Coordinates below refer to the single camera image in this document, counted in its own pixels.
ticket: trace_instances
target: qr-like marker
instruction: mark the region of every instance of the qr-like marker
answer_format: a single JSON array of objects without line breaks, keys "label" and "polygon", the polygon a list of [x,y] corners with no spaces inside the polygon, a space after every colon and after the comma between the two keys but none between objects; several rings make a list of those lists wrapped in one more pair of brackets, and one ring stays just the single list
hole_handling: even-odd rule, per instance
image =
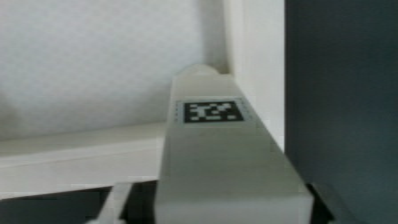
[{"label": "qr-like marker", "polygon": [[185,123],[244,121],[233,101],[185,103]]}]

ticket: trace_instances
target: white wall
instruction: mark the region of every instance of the white wall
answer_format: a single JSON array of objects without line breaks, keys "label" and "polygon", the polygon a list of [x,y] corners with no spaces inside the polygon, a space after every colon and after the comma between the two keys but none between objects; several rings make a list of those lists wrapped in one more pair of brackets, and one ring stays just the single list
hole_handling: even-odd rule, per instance
[{"label": "white wall", "polygon": [[171,78],[226,72],[223,0],[0,6],[0,140],[166,120]]},{"label": "white wall", "polygon": [[285,1],[225,0],[232,73],[285,149]]}]

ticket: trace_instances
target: white surface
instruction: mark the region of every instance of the white surface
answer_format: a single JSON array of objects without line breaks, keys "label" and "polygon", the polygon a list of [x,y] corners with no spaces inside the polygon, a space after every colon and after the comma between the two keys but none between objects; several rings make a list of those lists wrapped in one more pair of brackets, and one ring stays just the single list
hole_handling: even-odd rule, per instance
[{"label": "white surface", "polygon": [[313,196],[246,101],[244,122],[184,123],[184,102],[244,99],[233,76],[175,80],[159,224],[308,224]]},{"label": "white surface", "polygon": [[232,73],[285,149],[285,1],[225,4]]},{"label": "white surface", "polygon": [[171,77],[226,72],[223,0],[0,7],[0,140],[166,121]]},{"label": "white surface", "polygon": [[98,224],[125,223],[120,220],[120,217],[125,210],[132,187],[134,183],[118,183],[114,185],[104,204],[102,213],[98,215]]},{"label": "white surface", "polygon": [[219,75],[219,71],[209,65],[196,64],[180,72],[178,75],[182,76],[182,75],[193,75],[193,74],[194,75]]},{"label": "white surface", "polygon": [[0,199],[159,179],[164,124],[0,143]]}]

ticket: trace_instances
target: dark panel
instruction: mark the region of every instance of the dark panel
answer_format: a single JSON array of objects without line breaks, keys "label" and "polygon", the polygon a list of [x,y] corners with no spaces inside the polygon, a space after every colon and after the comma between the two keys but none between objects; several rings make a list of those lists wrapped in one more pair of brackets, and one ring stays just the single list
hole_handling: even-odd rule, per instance
[{"label": "dark panel", "polygon": [[287,153],[356,216],[398,220],[398,1],[287,1]]},{"label": "dark panel", "polygon": [[[155,224],[157,181],[134,185],[123,219],[129,224]],[[84,224],[98,217],[111,188],[65,192],[0,201],[0,223]]]}]

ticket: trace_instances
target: black surface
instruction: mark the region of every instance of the black surface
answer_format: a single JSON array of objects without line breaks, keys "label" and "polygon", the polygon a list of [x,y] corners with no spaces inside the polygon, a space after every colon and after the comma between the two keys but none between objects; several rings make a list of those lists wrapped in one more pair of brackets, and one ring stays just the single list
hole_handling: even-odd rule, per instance
[{"label": "black surface", "polygon": [[[157,182],[134,185],[127,210],[129,224],[153,224]],[[84,224],[98,217],[111,188],[65,192],[0,201],[2,224]]]},{"label": "black surface", "polygon": [[370,224],[398,220],[398,1],[287,0],[287,153]]}]

